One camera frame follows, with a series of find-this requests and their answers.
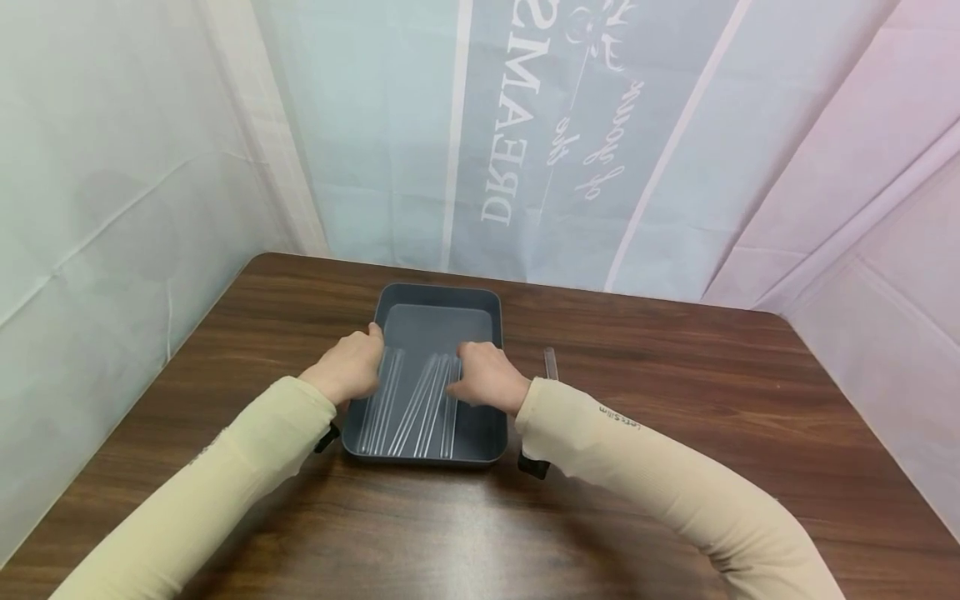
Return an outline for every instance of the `plastic tray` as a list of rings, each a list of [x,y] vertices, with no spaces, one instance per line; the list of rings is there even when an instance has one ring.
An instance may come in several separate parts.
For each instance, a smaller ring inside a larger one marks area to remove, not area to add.
[[[368,461],[482,467],[507,447],[507,417],[444,392],[460,378],[457,346],[503,348],[500,298],[489,290],[393,283],[374,320],[386,348],[380,388],[350,404],[344,449]]]

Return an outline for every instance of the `beige sleeve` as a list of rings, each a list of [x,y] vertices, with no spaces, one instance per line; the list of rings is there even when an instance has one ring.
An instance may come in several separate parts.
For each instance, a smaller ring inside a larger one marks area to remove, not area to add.
[[[841,600],[803,526],[728,468],[559,381],[535,379],[523,452],[639,505],[696,545],[735,600]]]
[[[52,600],[173,598],[250,506],[296,475],[336,408],[284,377],[94,548]]]

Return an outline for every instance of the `white backdrop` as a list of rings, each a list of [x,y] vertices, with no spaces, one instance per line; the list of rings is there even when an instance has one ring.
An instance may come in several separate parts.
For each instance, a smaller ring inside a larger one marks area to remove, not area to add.
[[[234,274],[291,245],[199,5],[0,12],[2,564]]]
[[[254,1],[333,255],[692,301],[894,4]]]

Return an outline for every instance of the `person's right hand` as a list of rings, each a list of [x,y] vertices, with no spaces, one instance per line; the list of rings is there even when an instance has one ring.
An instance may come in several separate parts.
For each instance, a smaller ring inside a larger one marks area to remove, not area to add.
[[[530,380],[520,374],[490,342],[463,342],[457,356],[464,363],[464,376],[446,387],[451,396],[470,404],[486,404],[516,417],[530,390]]]

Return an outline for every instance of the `wooden table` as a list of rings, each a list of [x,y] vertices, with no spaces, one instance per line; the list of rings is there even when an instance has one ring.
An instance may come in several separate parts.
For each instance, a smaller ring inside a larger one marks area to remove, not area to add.
[[[560,377],[727,464],[810,532],[850,600],[957,598],[960,547],[778,317],[264,254],[0,573],[46,598],[275,379],[363,327],[392,281],[486,287],[528,375]],[[723,598],[707,561],[636,508],[551,469],[373,467],[338,444],[255,507],[185,598]]]

